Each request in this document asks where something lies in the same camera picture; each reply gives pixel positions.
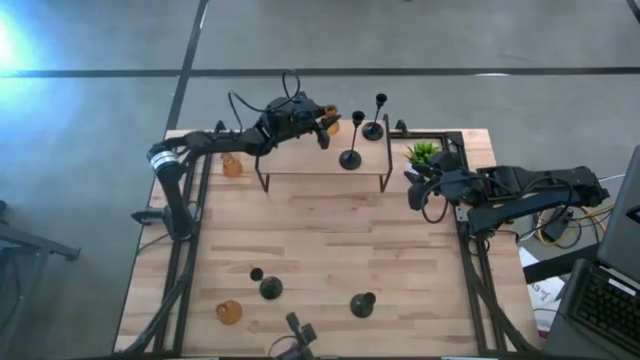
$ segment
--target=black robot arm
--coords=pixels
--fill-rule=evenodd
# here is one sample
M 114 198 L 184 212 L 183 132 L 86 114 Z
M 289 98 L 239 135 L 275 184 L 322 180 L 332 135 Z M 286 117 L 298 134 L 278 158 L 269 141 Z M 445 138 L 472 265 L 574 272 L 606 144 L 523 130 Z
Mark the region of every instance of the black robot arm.
M 564 206 L 597 206 L 609 197 L 595 174 L 581 166 L 566 170 L 528 171 L 495 166 L 475 173 L 462 169 L 457 154 L 440 152 L 419 174 L 405 172 L 412 183 L 409 206 L 421 210 L 431 193 L 452 205 L 466 204 L 471 235 L 497 229 L 507 221 Z
M 255 125 L 242 132 L 221 132 L 220 128 L 213 132 L 193 131 L 154 144 L 147 152 L 147 159 L 167 198 L 163 220 L 171 237 L 186 239 L 192 234 L 193 216 L 178 185 L 186 172 L 185 164 L 214 153 L 244 152 L 264 156 L 283 141 L 314 132 L 320 147 L 326 149 L 329 147 L 327 129 L 340 118 L 336 112 L 335 106 L 319 106 L 301 91 L 291 99 L 273 100 Z M 178 156 L 181 147 L 185 152 L 182 160 Z

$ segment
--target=laptop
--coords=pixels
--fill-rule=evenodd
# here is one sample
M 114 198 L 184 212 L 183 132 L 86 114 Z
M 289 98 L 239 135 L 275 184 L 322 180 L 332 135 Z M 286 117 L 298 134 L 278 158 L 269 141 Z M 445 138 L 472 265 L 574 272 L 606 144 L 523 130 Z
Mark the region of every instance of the laptop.
M 597 260 L 574 265 L 544 351 L 640 359 L 640 146 L 631 157 Z

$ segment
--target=wooden plank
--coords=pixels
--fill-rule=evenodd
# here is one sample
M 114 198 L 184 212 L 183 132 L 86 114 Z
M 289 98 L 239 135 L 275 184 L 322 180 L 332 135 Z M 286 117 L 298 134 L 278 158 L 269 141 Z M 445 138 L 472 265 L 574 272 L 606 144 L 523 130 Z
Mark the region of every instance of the wooden plank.
M 470 166 L 495 165 L 487 130 L 462 131 Z M 169 136 L 182 133 L 172 131 Z M 451 211 L 443 222 L 427 224 L 420 212 L 407 205 L 409 184 L 402 170 L 406 146 L 414 142 L 392 140 L 395 171 L 384 194 L 371 177 L 309 175 L 274 177 L 265 194 L 251 157 L 237 154 L 243 175 L 226 178 L 216 156 L 184 355 L 264 356 L 274 340 L 289 333 L 284 317 L 292 311 L 316 329 L 318 341 L 312 350 L 317 356 L 474 355 Z M 163 202 L 157 185 L 152 202 Z M 443 205 L 441 197 L 433 197 L 427 213 L 437 217 Z M 142 243 L 161 234 L 161 227 L 146 228 Z M 117 349 L 135 339 L 159 306 L 169 241 L 150 246 L 138 256 Z M 491 241 L 489 257 L 499 303 L 523 335 L 538 345 L 513 239 L 499 233 Z M 253 267 L 282 280 L 280 298 L 260 297 L 259 284 L 249 278 Z M 349 301 L 366 291 L 374 292 L 378 302 L 371 317 L 358 319 L 350 313 Z M 215 316 L 216 305 L 229 299 L 243 306 L 243 318 L 232 326 L 221 324 Z M 170 329 L 168 345 L 172 336 Z

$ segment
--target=small potted plant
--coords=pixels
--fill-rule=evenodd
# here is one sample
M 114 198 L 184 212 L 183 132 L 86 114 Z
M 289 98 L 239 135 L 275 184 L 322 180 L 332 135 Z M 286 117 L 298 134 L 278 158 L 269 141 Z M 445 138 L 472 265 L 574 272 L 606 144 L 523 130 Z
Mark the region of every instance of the small potted plant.
M 433 143 L 416 143 L 413 148 L 407 146 L 409 154 L 405 155 L 411 167 L 420 174 L 425 174 L 429 170 L 429 159 L 438 151 L 440 147 Z

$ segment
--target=gray floor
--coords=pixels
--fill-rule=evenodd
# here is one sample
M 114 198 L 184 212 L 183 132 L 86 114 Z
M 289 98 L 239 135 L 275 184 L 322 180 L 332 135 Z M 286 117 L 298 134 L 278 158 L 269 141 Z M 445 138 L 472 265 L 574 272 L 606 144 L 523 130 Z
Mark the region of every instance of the gray floor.
M 196 8 L 0 1 L 0 36 L 11 34 L 0 70 L 179 69 Z M 194 68 L 640 66 L 639 39 L 624 0 L 211 0 Z M 82 247 L 75 263 L 51 262 L 12 358 L 111 350 L 140 233 L 129 213 L 148 199 L 144 154 L 164 133 L 176 84 L 0 79 L 10 220 Z M 233 126 L 229 89 L 256 105 L 282 94 L 276 78 L 191 79 L 178 128 Z M 640 76 L 305 78 L 303 89 L 343 114 L 372 114 L 385 92 L 392 119 L 412 127 L 489 128 L 498 162 L 531 169 L 587 165 L 609 176 L 640 143 Z M 256 119 L 240 113 L 245 125 Z M 615 193 L 620 182 L 607 186 Z

